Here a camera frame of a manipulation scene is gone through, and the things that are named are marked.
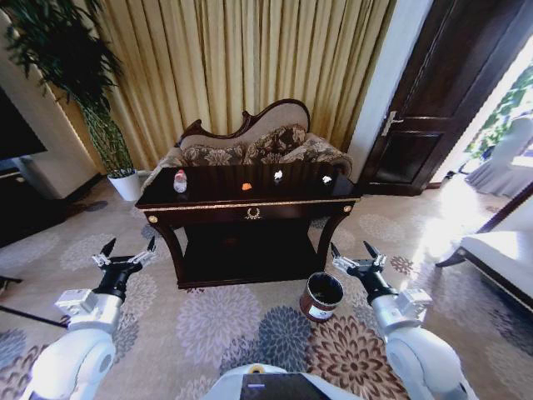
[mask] floor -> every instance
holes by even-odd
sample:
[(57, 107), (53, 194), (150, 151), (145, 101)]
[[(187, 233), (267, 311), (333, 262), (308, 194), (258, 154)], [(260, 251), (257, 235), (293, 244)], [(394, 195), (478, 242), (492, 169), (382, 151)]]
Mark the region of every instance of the floor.
[[(114, 254), (138, 253), (154, 233), (107, 181), (82, 202), (86, 211), (0, 249), (0, 274), (24, 279), (2, 293), (3, 305), (59, 321), (59, 294), (93, 288), (101, 277), (92, 254), (113, 237)], [(358, 258), (366, 256), (362, 240), (369, 241), (388, 255), (385, 277), (393, 286), (424, 288), (433, 297), (425, 327), (459, 353), (483, 399), (531, 398), (533, 317), (468, 262), (444, 269), (433, 263), (505, 203), (454, 177), (419, 197), (364, 197), (333, 238), (344, 255)], [(310, 229), (315, 245), (322, 225)], [(157, 259), (130, 279), (114, 336), (117, 358), (98, 399), (196, 399), (226, 370), (252, 362), (315, 373), (368, 399), (407, 398), (361, 284), (332, 269), (330, 259), (326, 270), (346, 294), (334, 317), (316, 324), (299, 311), (305, 281), (178, 290), (170, 254), (157, 243)], [(17, 398), (32, 360), (62, 334), (1, 314), (0, 399)]]

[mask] brass drawer pull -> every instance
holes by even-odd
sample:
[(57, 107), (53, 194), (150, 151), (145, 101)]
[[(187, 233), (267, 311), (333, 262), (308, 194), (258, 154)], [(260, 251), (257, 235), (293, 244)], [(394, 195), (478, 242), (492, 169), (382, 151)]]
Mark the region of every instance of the brass drawer pull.
[(259, 211), (259, 208), (248, 208), (247, 215), (245, 216), (245, 219), (260, 219), (260, 218), (262, 218), (259, 215), (260, 213), (261, 213), (261, 211)]

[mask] table drawer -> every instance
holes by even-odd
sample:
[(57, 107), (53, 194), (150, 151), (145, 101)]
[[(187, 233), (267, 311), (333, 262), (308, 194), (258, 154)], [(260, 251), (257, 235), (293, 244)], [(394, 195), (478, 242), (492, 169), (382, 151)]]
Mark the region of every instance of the table drawer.
[(318, 218), (349, 214), (355, 201), (279, 202), (247, 204), (246, 206), (206, 206), (143, 210), (150, 223), (183, 226), (191, 223), (229, 223), (280, 218)]

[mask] door handle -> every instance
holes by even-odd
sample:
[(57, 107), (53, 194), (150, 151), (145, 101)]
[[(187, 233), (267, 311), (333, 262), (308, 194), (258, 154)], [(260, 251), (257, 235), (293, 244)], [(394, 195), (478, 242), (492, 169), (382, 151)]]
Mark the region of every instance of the door handle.
[(389, 113), (389, 118), (386, 119), (385, 127), (383, 127), (383, 131), (381, 131), (381, 135), (383, 137), (385, 137), (389, 133), (389, 129), (391, 129), (391, 125), (393, 123), (403, 123), (403, 119), (394, 119), (396, 113), (398, 113), (398, 111), (394, 110)]

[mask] wooden door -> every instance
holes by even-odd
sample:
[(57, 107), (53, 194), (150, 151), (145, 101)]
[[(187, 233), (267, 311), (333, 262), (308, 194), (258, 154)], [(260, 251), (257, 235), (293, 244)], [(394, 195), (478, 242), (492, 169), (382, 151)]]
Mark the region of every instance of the wooden door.
[(435, 0), (360, 177), (417, 195), (533, 33), (531, 0)]

